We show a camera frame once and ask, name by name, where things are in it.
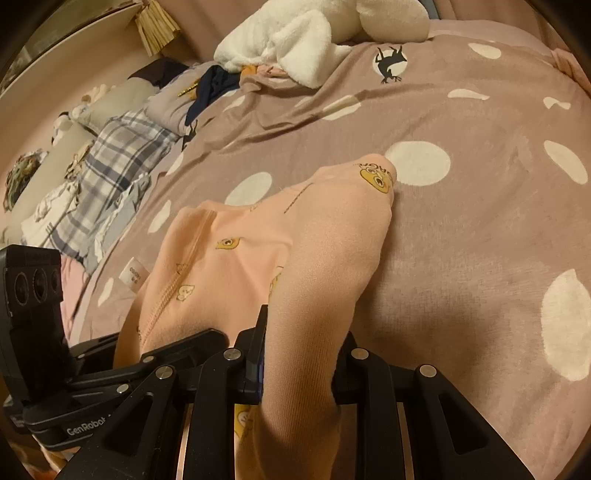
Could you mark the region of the peach cartoon print shirt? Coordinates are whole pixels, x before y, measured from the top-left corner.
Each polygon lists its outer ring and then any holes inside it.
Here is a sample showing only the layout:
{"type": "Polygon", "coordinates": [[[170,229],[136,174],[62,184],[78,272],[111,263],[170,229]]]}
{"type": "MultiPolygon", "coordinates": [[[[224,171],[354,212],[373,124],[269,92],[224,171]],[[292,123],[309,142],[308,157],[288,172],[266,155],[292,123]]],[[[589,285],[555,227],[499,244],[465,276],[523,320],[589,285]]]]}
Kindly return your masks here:
{"type": "Polygon", "coordinates": [[[252,206],[184,208],[170,224],[114,363],[206,329],[235,340],[266,307],[263,400],[236,448],[238,478],[331,476],[341,437],[332,376],[380,263],[396,177],[370,154],[252,206]]]}

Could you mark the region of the pink folded garment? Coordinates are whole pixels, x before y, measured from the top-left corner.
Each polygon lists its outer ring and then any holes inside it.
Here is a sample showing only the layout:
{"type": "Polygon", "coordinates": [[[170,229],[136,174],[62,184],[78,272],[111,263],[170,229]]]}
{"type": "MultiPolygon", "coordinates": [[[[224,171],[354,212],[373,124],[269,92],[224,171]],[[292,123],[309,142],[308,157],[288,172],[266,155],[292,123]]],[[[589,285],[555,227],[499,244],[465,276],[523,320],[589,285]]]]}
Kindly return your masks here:
{"type": "Polygon", "coordinates": [[[88,280],[89,275],[82,264],[69,256],[61,256],[61,285],[63,299],[60,303],[60,311],[62,326],[67,340],[70,339],[74,324],[74,316],[88,280]]]}

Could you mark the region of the grey folded garment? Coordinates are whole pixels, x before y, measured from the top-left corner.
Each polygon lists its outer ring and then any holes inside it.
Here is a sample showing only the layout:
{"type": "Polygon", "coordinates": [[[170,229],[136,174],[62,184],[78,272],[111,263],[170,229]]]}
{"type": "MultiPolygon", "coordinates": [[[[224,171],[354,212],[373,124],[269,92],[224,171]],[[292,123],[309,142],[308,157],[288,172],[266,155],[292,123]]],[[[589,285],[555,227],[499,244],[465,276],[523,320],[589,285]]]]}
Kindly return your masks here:
{"type": "Polygon", "coordinates": [[[142,174],[101,214],[80,250],[82,264],[88,275],[96,270],[107,251],[134,218],[150,185],[151,177],[142,174]]]}

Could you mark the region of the white folded shirt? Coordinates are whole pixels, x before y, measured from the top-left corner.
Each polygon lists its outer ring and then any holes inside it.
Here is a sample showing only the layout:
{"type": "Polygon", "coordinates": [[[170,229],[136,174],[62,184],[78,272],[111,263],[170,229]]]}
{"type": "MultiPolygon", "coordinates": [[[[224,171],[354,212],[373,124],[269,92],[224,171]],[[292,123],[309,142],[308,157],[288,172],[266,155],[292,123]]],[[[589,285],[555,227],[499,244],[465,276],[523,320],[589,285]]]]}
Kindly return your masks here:
{"type": "Polygon", "coordinates": [[[22,242],[42,247],[65,215],[77,208],[79,192],[80,184],[76,180],[65,181],[50,191],[21,222],[22,242]]]}

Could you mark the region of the mauve spotted blanket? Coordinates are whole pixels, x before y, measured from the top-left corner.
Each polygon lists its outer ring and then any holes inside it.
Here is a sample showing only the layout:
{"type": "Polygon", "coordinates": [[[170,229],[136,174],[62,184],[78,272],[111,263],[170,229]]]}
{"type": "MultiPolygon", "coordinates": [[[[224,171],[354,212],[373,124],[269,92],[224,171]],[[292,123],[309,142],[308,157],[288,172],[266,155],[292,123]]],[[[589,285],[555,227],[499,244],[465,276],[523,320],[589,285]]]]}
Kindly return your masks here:
{"type": "Polygon", "coordinates": [[[590,99],[523,47],[362,44],[315,91],[246,77],[165,159],[84,335],[121,332],[180,210],[252,206],[370,154],[396,170],[392,219],[348,333],[436,366],[534,477],[558,477],[590,427],[590,99]]]}

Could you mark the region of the plaid pillow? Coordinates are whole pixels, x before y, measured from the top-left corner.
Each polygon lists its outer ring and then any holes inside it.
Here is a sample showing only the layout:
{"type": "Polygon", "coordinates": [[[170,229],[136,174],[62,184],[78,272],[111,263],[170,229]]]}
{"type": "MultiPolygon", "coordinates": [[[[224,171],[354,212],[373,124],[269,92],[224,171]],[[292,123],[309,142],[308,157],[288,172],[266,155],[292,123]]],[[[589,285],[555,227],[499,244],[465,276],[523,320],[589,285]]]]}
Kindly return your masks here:
{"type": "Polygon", "coordinates": [[[143,108],[108,120],[87,154],[78,205],[59,221],[47,245],[81,260],[107,210],[134,180],[150,173],[177,140],[177,134],[152,122],[143,108]]]}

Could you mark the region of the mauve pillow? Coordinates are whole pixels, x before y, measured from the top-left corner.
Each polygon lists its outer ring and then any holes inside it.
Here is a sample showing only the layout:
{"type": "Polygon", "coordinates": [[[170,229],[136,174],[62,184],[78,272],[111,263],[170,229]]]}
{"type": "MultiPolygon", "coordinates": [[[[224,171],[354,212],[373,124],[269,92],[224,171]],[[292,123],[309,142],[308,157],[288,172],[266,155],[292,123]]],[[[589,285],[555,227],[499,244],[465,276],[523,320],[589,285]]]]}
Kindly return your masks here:
{"type": "Polygon", "coordinates": [[[177,75],[147,100],[145,115],[158,126],[183,136],[188,109],[197,100],[197,81],[213,65],[213,61],[194,64],[177,75]]]}

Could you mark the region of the navy blue garment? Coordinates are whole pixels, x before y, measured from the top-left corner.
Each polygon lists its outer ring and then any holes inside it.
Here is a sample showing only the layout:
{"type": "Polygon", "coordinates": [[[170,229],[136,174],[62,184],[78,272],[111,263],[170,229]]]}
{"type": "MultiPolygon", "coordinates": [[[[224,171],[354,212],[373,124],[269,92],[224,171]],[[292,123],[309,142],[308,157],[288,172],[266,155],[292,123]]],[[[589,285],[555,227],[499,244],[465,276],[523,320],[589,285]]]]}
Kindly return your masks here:
{"type": "Polygon", "coordinates": [[[184,125],[190,126],[215,100],[238,89],[239,80],[239,73],[230,73],[218,65],[209,67],[197,83],[197,97],[187,111],[184,125]]]}

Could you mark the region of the straw tassel decoration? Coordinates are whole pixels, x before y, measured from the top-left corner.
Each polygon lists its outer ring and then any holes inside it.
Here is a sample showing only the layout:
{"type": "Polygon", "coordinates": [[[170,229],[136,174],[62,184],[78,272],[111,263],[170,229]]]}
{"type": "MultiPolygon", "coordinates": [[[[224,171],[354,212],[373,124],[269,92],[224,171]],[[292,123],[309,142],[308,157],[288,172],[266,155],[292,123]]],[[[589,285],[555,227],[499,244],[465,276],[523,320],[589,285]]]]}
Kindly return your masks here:
{"type": "Polygon", "coordinates": [[[135,25],[148,56],[159,54],[180,33],[180,27],[158,1],[142,1],[134,17],[135,25]]]}

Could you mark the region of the white wall shelf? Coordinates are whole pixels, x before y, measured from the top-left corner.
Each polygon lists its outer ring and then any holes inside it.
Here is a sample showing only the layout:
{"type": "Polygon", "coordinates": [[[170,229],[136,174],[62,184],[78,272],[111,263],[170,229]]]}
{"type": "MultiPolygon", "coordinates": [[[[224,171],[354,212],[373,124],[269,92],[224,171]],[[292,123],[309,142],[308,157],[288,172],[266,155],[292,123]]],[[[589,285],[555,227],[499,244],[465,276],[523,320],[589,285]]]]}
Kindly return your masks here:
{"type": "Polygon", "coordinates": [[[65,1],[20,48],[7,72],[1,78],[1,92],[4,92],[33,61],[66,37],[108,14],[127,7],[140,7],[141,5],[142,1],[65,1]]]}

